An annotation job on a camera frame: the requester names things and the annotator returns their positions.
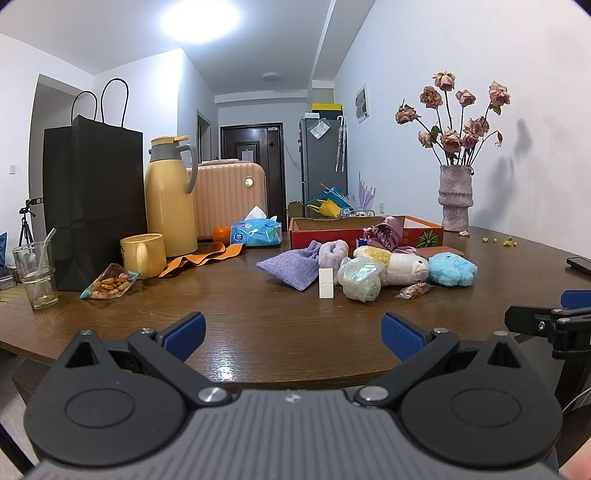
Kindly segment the purple linen drawstring pouch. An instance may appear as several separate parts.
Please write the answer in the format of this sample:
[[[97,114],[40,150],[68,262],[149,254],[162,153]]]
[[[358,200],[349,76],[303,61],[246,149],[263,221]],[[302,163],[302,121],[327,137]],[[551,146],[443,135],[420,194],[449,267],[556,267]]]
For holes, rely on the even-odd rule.
[[[318,279],[318,255],[321,246],[320,242],[312,240],[304,249],[285,251],[257,262],[256,266],[301,292]]]

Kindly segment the pink ribbed vase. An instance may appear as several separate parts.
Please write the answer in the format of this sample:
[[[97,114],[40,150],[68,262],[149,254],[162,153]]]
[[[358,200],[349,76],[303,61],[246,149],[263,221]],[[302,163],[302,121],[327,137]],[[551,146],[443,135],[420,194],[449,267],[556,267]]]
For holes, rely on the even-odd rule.
[[[469,209],[474,205],[472,170],[461,165],[440,167],[438,202],[443,209],[445,231],[461,232],[469,227]]]

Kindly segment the mauve satin scrunchie bonnet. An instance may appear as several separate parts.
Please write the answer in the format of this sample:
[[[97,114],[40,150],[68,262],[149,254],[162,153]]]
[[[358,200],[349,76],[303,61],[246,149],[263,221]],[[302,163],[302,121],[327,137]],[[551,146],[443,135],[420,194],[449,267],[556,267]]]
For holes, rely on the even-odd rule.
[[[384,217],[377,225],[363,229],[363,238],[367,246],[387,250],[391,253],[416,254],[417,249],[403,245],[403,226],[394,216]]]

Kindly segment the orange fruit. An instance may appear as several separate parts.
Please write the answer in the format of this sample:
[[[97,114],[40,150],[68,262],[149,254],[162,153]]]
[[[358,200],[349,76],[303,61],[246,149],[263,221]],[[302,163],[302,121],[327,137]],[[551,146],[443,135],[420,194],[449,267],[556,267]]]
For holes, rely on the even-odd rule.
[[[228,226],[216,227],[211,234],[212,241],[228,245],[230,243],[230,233],[231,230]]]

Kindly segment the blue tissue pack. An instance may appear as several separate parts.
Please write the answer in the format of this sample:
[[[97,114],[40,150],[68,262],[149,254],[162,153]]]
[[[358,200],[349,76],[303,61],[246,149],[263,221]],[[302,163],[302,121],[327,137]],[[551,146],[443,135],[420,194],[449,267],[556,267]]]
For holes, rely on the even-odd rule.
[[[231,244],[246,247],[274,247],[283,241],[283,229],[276,216],[267,217],[259,206],[249,211],[245,219],[231,225]]]

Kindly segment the grey refrigerator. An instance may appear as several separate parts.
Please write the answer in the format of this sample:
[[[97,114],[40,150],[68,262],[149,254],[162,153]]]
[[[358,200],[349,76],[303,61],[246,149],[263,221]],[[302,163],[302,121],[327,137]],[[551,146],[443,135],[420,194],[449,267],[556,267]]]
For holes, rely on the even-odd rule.
[[[301,118],[301,200],[304,218],[318,218],[308,208],[325,191],[337,187],[348,193],[348,167],[344,147],[339,144],[338,119]]]

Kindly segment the small snack wrapper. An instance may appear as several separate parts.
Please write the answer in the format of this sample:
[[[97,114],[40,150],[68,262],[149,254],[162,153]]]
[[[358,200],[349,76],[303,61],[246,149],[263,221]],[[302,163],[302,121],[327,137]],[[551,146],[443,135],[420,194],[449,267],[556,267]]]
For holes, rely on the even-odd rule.
[[[396,298],[403,300],[412,300],[425,295],[432,288],[433,286],[428,282],[418,282],[416,284],[401,289],[401,291],[396,295]]]

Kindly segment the black paper shopping bag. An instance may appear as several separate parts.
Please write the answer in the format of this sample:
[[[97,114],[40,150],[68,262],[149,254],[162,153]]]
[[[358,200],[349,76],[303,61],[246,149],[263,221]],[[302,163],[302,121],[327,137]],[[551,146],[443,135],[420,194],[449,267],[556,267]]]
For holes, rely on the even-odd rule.
[[[147,232],[143,136],[71,116],[43,136],[43,204],[57,289],[82,292],[112,263],[120,240]]]

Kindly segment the small white box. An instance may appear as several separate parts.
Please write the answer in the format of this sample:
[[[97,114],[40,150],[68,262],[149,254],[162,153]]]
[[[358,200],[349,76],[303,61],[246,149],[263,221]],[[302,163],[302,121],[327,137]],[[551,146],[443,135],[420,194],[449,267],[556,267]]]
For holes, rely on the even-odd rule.
[[[334,270],[332,268],[320,268],[318,270],[318,298],[332,299],[334,297]]]

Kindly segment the pink ribbed suitcase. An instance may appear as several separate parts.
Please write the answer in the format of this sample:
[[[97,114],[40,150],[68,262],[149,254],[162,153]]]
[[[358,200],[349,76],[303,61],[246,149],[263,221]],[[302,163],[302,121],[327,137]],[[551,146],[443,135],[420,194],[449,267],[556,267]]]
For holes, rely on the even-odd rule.
[[[205,161],[198,166],[192,194],[198,240],[211,239],[216,227],[230,227],[259,206],[242,189],[242,181],[249,179],[242,166],[238,160]]]

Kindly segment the light blue fluffy plush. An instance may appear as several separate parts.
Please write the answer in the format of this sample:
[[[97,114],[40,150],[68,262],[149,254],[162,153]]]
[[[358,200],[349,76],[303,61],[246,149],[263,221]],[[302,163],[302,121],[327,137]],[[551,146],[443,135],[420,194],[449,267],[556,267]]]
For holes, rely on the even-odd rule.
[[[472,286],[477,272],[474,263],[454,253],[438,253],[429,259],[430,280],[446,287]]]

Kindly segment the red brown sponge block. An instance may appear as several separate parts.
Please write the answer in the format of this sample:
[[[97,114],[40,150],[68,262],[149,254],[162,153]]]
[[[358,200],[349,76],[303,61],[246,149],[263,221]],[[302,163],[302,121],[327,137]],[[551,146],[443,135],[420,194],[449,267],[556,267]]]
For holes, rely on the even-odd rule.
[[[465,254],[462,251],[448,246],[425,247],[416,249],[416,254],[426,259],[430,259],[433,256],[441,253],[454,254],[460,257],[465,256]]]

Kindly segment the white yellow sheep plush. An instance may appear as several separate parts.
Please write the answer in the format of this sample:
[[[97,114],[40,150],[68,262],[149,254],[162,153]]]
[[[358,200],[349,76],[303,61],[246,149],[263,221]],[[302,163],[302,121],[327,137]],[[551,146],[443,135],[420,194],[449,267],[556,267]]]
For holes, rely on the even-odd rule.
[[[353,257],[382,264],[384,268],[379,276],[383,286],[410,286],[429,278],[429,262],[419,255],[361,246],[353,252]]]

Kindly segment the lilac fluffy towel roll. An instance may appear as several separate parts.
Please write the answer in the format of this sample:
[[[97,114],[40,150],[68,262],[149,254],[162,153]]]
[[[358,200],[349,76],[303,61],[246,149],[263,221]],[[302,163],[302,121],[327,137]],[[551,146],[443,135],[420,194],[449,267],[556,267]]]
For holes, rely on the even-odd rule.
[[[318,267],[338,271],[342,260],[349,257],[349,245],[344,240],[322,243],[318,250]]]

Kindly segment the iridescent plastic ball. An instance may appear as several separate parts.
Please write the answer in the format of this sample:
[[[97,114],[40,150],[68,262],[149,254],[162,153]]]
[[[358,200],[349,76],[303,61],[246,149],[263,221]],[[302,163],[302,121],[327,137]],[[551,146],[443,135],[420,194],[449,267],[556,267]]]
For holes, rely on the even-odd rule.
[[[385,266],[370,258],[345,258],[337,274],[346,298],[363,303],[377,299],[382,289],[381,274]]]

